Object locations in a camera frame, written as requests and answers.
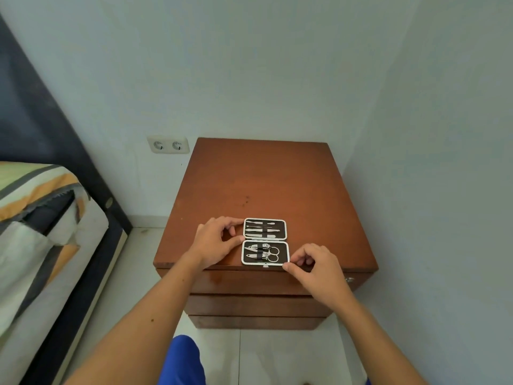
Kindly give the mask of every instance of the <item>mattress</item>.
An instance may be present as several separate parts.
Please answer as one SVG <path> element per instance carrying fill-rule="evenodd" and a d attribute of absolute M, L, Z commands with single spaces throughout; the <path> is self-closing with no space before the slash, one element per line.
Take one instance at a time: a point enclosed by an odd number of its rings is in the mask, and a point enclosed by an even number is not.
<path fill-rule="evenodd" d="M 68 200 L 60 202 L 73 207 Z M 1 385 L 17 385 L 22 380 L 108 228 L 105 213 L 93 199 L 80 213 L 83 215 L 74 232 L 76 252 L 1 337 Z M 41 229 L 50 230 L 54 237 L 69 234 L 67 230 L 72 224 L 66 216 L 53 225 L 59 211 L 50 208 L 45 214 L 48 214 L 47 219 L 38 219 Z"/>

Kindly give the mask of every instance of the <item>floor tile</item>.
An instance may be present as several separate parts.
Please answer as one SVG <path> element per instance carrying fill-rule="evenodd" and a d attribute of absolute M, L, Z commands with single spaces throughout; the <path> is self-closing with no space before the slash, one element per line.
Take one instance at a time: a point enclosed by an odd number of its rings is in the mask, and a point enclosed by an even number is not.
<path fill-rule="evenodd" d="M 101 338 L 160 279 L 152 262 L 163 231 L 160 228 L 135 228 L 132 231 L 99 298 L 65 378 L 80 366 Z M 183 313 L 176 329 L 176 335 L 179 334 L 189 335 L 196 341 L 209 385 L 238 383 L 239 330 L 198 330 Z"/>
<path fill-rule="evenodd" d="M 349 385 L 335 315 L 313 331 L 242 330 L 240 384 Z"/>

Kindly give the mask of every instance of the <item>socket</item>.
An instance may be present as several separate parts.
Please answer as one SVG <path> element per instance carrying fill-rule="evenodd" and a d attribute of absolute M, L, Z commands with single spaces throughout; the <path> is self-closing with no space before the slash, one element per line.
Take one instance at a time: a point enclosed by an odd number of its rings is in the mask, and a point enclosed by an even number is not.
<path fill-rule="evenodd" d="M 156 154 L 189 154 L 189 142 L 186 137 L 151 135 L 146 139 L 151 151 Z"/>

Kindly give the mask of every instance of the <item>wooden surface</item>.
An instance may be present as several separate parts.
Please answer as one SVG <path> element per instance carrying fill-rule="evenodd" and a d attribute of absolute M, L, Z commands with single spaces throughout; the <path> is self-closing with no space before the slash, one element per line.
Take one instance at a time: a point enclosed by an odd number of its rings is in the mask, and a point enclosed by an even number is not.
<path fill-rule="evenodd" d="M 161 277 L 168 271 L 169 269 L 157 269 Z M 353 291 L 371 275 L 371 273 L 345 273 L 347 279 L 352 279 L 349 286 Z M 310 296 L 310 293 L 289 273 L 275 271 L 205 270 L 196 279 L 191 293 Z"/>
<path fill-rule="evenodd" d="M 197 225 L 221 215 L 284 219 L 291 252 L 313 242 L 337 255 L 345 272 L 378 269 L 326 143 L 198 138 L 155 267 L 170 268 Z M 249 270 L 240 246 L 211 269 Z"/>
<path fill-rule="evenodd" d="M 189 316 L 197 328 L 242 330 L 315 330 L 320 317 Z"/>
<path fill-rule="evenodd" d="M 187 315 L 327 317 L 331 310 L 311 297 L 191 295 Z"/>

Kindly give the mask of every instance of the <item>forearm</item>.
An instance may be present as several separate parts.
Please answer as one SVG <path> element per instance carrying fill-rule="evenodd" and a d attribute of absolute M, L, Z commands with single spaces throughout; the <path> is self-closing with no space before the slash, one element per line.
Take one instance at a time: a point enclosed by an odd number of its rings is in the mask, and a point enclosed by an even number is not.
<path fill-rule="evenodd" d="M 101 340 L 67 385 L 155 384 L 199 270 L 196 257 L 184 254 Z"/>
<path fill-rule="evenodd" d="M 372 314 L 351 296 L 336 309 L 373 385 L 426 384 Z"/>

